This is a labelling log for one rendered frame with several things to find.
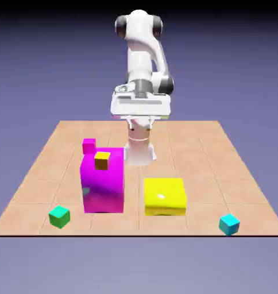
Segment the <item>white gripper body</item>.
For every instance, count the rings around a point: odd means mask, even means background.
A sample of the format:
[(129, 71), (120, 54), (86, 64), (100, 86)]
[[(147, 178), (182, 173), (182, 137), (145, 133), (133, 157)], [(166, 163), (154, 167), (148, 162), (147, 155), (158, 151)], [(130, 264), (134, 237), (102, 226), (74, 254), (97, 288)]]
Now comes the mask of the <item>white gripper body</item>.
[(125, 117), (152, 117), (167, 119), (171, 114), (171, 97), (166, 94), (147, 93), (146, 98), (138, 98), (134, 92), (114, 92), (110, 111), (112, 115)]

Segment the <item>small orange cube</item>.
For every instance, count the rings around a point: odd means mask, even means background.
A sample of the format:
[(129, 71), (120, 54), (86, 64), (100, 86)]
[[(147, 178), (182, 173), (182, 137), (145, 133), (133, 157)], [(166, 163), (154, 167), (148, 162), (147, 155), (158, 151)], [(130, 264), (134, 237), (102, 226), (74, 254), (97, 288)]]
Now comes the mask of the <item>small orange cube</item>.
[(94, 156), (94, 165), (96, 170), (106, 171), (109, 166), (110, 152), (96, 152)]

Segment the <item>small magenta cube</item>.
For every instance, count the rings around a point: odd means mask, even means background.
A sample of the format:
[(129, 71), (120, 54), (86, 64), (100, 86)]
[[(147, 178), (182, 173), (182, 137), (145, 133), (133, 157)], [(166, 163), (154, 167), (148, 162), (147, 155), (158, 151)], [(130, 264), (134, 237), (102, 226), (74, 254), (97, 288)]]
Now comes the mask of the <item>small magenta cube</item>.
[(82, 142), (83, 154), (94, 154), (96, 152), (96, 139), (84, 138)]

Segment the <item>small green cube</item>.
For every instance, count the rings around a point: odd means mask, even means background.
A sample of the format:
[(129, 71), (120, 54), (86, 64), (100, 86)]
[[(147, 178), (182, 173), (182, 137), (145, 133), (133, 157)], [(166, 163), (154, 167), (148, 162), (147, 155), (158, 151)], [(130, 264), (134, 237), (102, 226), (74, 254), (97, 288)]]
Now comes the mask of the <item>small green cube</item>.
[(62, 229), (70, 221), (70, 210), (62, 206), (56, 206), (49, 213), (49, 222), (52, 226)]

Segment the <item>small cyan cube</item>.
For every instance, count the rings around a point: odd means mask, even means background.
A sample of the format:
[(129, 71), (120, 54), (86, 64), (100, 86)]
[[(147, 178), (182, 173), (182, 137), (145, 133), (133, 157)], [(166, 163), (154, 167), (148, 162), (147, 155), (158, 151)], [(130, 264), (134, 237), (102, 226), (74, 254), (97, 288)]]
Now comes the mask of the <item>small cyan cube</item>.
[(227, 214), (219, 219), (219, 229), (227, 236), (238, 232), (240, 221), (232, 214)]

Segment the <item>large magenta box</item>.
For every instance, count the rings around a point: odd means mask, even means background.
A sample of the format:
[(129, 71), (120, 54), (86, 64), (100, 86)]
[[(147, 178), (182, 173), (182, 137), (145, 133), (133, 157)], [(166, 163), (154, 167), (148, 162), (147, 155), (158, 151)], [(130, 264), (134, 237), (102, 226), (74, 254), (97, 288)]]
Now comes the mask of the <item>large magenta box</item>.
[(124, 207), (123, 148), (97, 148), (109, 152), (107, 170), (96, 170), (95, 154), (85, 154), (80, 165), (85, 213), (122, 213)]

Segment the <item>large yellow box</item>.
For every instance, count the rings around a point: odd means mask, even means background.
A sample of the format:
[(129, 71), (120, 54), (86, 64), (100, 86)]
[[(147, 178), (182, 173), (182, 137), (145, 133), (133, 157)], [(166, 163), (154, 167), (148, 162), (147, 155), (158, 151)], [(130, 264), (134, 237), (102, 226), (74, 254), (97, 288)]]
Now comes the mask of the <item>large yellow box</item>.
[(182, 178), (144, 179), (145, 215), (186, 214), (187, 197)]

